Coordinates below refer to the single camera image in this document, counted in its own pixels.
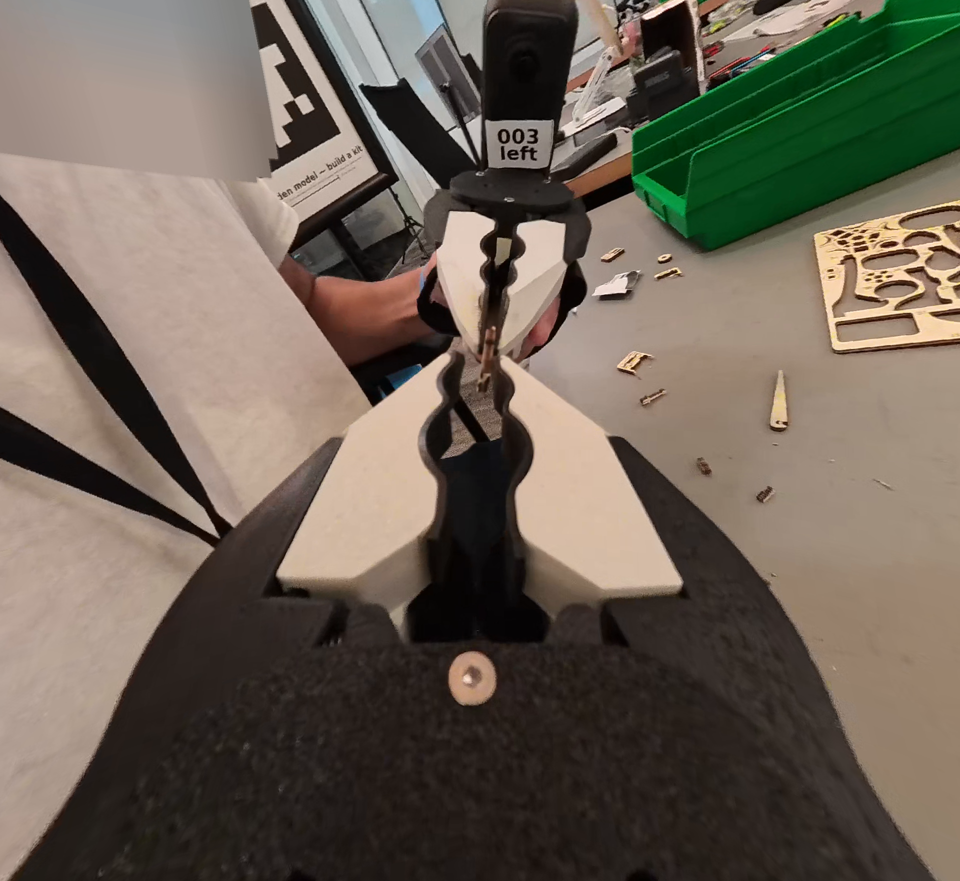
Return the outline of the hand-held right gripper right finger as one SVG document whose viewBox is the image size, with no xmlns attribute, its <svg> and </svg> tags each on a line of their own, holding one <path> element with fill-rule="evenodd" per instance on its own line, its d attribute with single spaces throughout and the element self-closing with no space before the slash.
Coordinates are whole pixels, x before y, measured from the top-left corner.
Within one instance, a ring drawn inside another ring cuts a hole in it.
<svg viewBox="0 0 960 881">
<path fill-rule="evenodd" d="M 507 412 L 532 443 L 514 494 L 524 592 L 550 616 L 617 599 L 673 597 L 682 577 L 606 432 L 510 359 Z"/>
</svg>

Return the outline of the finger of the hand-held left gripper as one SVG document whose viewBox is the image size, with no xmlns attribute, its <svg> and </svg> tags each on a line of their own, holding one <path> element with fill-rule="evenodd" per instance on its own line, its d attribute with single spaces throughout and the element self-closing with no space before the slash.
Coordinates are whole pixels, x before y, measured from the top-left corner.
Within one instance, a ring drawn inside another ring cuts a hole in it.
<svg viewBox="0 0 960 881">
<path fill-rule="evenodd" d="M 523 344 L 549 305 L 558 298 L 568 271 L 567 227 L 556 220 L 528 220 L 514 230 L 522 251 L 510 262 L 503 295 L 498 351 L 521 359 Z"/>
<path fill-rule="evenodd" d="M 476 212 L 451 212 L 437 254 L 438 284 L 464 348 L 476 360 L 484 352 L 488 330 L 497 322 L 497 223 Z"/>
</svg>

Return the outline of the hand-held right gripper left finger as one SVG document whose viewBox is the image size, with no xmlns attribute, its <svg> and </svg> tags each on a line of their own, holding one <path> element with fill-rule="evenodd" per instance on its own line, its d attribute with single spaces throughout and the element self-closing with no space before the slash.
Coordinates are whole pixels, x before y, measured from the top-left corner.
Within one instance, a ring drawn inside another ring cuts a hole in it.
<svg viewBox="0 0 960 881">
<path fill-rule="evenodd" d="M 428 584 L 425 540 L 439 483 L 421 453 L 439 385 L 462 360 L 444 353 L 346 430 L 276 575 L 284 588 L 384 608 L 400 627 Z"/>
</svg>

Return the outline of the person's left forearm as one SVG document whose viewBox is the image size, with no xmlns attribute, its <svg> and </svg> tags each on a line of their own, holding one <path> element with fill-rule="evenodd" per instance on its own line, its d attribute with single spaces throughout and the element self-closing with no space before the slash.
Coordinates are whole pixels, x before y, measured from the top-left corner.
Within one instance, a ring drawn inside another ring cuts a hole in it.
<svg viewBox="0 0 960 881">
<path fill-rule="evenodd" d="M 422 268 L 376 282 L 314 276 L 286 256 L 279 274 L 340 359 L 353 368 L 434 334 L 418 300 L 432 256 Z"/>
</svg>

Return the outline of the grey desk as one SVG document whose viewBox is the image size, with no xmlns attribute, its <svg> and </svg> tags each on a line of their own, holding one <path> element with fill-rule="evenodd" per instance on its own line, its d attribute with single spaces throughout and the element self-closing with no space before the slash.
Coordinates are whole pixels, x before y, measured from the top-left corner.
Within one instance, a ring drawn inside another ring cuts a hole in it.
<svg viewBox="0 0 960 881">
<path fill-rule="evenodd" d="M 958 879 L 958 346 L 835 354 L 812 241 L 957 199 L 954 153 L 704 253 L 620 196 L 591 211 L 583 272 L 595 287 L 640 269 L 637 290 L 588 299 L 532 363 L 768 582 L 876 791 L 938 879 Z M 626 252 L 601 263 L 613 248 Z M 670 263 L 657 262 L 664 253 Z M 683 276 L 655 279 L 672 267 Z M 631 351 L 654 356 L 639 376 L 617 370 Z M 780 370 L 789 427 L 776 432 Z M 774 497 L 759 503 L 766 487 Z"/>
</svg>

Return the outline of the person's left hand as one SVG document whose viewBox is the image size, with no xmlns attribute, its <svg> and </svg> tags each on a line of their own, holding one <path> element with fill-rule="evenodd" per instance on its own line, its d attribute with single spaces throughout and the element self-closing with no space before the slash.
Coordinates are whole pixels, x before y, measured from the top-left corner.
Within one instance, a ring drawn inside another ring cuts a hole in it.
<svg viewBox="0 0 960 881">
<path fill-rule="evenodd" d="M 544 309 L 542 315 L 525 335 L 516 357 L 521 365 L 527 364 L 529 357 L 541 350 L 551 340 L 554 328 L 558 323 L 560 306 L 561 299 L 557 296 Z"/>
</svg>

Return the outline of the open brown box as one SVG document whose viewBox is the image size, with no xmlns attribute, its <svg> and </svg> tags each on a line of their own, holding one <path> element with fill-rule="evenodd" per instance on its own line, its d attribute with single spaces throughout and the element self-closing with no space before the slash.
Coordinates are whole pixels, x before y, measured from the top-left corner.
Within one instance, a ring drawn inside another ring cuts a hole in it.
<svg viewBox="0 0 960 881">
<path fill-rule="evenodd" d="M 677 52 L 680 66 L 692 71 L 699 95 L 707 92 L 699 0 L 666 0 L 646 11 L 640 39 L 645 63 L 656 61 L 663 50 Z"/>
</svg>

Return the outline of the framed marker poster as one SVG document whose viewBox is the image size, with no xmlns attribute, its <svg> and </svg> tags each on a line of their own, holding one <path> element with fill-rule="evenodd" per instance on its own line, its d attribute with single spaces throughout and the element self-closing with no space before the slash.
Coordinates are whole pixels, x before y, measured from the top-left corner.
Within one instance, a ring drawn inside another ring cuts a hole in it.
<svg viewBox="0 0 960 881">
<path fill-rule="evenodd" d="M 306 0 L 248 0 L 276 157 L 267 185 L 304 243 L 399 177 Z"/>
</svg>

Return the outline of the green plastic bin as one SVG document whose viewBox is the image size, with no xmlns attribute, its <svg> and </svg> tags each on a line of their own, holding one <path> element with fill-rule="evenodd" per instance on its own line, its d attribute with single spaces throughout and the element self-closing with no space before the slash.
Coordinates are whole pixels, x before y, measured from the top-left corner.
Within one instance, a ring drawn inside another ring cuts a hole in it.
<svg viewBox="0 0 960 881">
<path fill-rule="evenodd" d="M 958 76 L 869 89 L 865 77 L 699 143 L 633 155 L 635 191 L 713 251 L 958 149 Z"/>
<path fill-rule="evenodd" d="M 632 152 L 674 157 L 957 29 L 958 13 L 959 0 L 885 0 L 875 14 L 848 16 L 636 129 Z"/>
</svg>

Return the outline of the wooden cut-out sheet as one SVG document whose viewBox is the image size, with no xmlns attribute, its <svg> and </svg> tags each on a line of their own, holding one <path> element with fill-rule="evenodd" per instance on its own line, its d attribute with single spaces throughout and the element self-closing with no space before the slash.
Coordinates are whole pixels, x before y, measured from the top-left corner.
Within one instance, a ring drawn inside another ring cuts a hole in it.
<svg viewBox="0 0 960 881">
<path fill-rule="evenodd" d="M 815 234 L 833 351 L 958 343 L 958 241 L 958 201 Z"/>
</svg>

